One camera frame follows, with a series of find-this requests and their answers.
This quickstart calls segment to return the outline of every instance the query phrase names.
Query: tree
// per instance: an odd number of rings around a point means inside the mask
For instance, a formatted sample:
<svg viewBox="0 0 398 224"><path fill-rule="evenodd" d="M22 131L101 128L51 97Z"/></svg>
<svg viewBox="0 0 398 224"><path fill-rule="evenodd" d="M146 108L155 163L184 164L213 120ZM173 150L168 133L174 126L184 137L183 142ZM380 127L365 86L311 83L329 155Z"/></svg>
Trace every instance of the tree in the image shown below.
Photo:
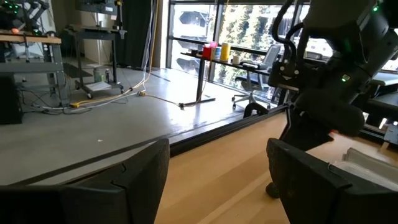
<svg viewBox="0 0 398 224"><path fill-rule="evenodd" d="M229 5L221 26L220 42L250 49L268 49L273 43L269 34L273 22L269 17L271 7L275 6ZM259 59L258 55L247 52L232 52L231 55L239 55L242 60ZM235 78L242 75L246 72L224 65L217 65L215 69L216 81L229 86L237 87Z"/></svg>

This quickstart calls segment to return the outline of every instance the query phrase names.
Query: yellow bottle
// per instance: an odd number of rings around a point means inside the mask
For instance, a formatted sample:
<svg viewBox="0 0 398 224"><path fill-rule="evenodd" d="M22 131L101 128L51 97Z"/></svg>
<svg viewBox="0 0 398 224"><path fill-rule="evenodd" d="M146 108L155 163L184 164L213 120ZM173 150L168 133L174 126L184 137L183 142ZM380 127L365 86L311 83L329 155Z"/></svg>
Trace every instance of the yellow bottle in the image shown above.
<svg viewBox="0 0 398 224"><path fill-rule="evenodd" d="M221 46L221 57L220 60L227 62L231 53L231 45L229 43L223 43Z"/></svg>

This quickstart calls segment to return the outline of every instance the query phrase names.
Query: window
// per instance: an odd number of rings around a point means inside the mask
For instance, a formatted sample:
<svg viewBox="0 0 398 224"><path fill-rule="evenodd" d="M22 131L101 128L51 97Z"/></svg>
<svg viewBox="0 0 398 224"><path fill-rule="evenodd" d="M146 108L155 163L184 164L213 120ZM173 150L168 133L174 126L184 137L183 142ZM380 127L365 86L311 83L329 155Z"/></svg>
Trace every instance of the window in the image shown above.
<svg viewBox="0 0 398 224"><path fill-rule="evenodd" d="M189 50L203 50L203 45L173 40L171 67L197 76L199 74L200 59L181 54ZM206 62L205 77L207 77L209 64L209 62Z"/></svg>
<svg viewBox="0 0 398 224"><path fill-rule="evenodd" d="M275 43L271 27L281 6L228 5L220 34L220 43L267 50ZM294 7L290 7L279 25L278 34L284 37L290 29Z"/></svg>
<svg viewBox="0 0 398 224"><path fill-rule="evenodd" d="M220 43L249 49L267 50L275 40L271 35L271 27L280 11L281 6L261 5L229 5L226 7L221 28ZM290 7L280 23L278 34L285 37L290 30L294 7ZM242 60L262 60L262 57L247 52L233 52L231 55L240 55ZM215 82L239 88L235 82L238 76L246 76L246 72L224 65L216 65Z"/></svg>
<svg viewBox="0 0 398 224"><path fill-rule="evenodd" d="M302 22L308 14L308 10L310 9L310 6L303 6L300 17L299 17L299 22ZM296 45L299 44L300 36L295 35L294 37L294 42ZM314 39L310 38L308 40L307 52L313 52L313 53L318 53L322 55L322 58L328 58L333 55L333 50L329 46L329 44L326 42L325 39Z"/></svg>
<svg viewBox="0 0 398 224"><path fill-rule="evenodd" d="M194 40L213 40L214 5L175 5L173 36Z"/></svg>
<svg viewBox="0 0 398 224"><path fill-rule="evenodd" d="M310 6L303 6L302 12L300 14L300 22L304 20L305 16L308 13ZM295 37L294 42L296 45L299 43L299 37ZM307 52L315 52L318 54L322 54L322 56L325 58L331 57L333 54L333 50L329 46L329 44L326 42L324 39L314 39L310 38L307 44ZM392 71L398 71L398 60L390 60L388 61L382 69L385 70L392 70Z"/></svg>

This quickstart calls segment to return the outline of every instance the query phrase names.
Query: gray floor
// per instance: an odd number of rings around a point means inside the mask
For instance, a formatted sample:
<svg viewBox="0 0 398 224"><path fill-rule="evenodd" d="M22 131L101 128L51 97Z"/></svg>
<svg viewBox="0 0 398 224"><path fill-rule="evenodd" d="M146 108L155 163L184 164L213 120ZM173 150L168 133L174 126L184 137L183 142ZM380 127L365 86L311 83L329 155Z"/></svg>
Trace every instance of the gray floor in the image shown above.
<svg viewBox="0 0 398 224"><path fill-rule="evenodd" d="M118 73L126 89L129 83L135 85L142 79L140 71L119 68ZM176 103L195 101L196 78L176 70L153 74L146 83L148 94ZM26 85L46 84L45 75L25 77ZM21 80L22 76L16 75L16 79ZM117 94L117 90L104 91L94 97ZM155 98L130 96L128 101L119 101L125 104L111 103L79 115L27 113L23 124L0 126L0 184L18 182L158 136L193 130L226 118L241 119L243 108L232 110L231 97L237 92L207 83L204 94L216 97L216 101L181 110ZM30 93L25 97L35 99ZM56 96L46 95L43 99L51 106L57 105ZM85 94L72 85L72 102L85 99Z"/></svg>

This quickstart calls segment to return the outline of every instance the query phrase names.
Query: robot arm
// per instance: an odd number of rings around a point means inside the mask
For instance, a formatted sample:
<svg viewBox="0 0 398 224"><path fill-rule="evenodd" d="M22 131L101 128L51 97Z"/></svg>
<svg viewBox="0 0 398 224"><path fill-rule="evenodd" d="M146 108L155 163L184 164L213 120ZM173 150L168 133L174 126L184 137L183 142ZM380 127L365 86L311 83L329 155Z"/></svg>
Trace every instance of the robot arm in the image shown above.
<svg viewBox="0 0 398 224"><path fill-rule="evenodd" d="M329 141L331 130L355 136L364 126L362 111L350 104L398 52L398 35L393 30L398 27L398 15L391 12L398 2L312 0L302 24L288 33L302 29L296 49L288 37L279 38L274 32L292 1L282 6L272 29L275 40L288 49L284 60L274 64L269 85L298 92L281 140L306 151ZM310 37L326 39L334 50L325 65L304 62Z"/></svg>

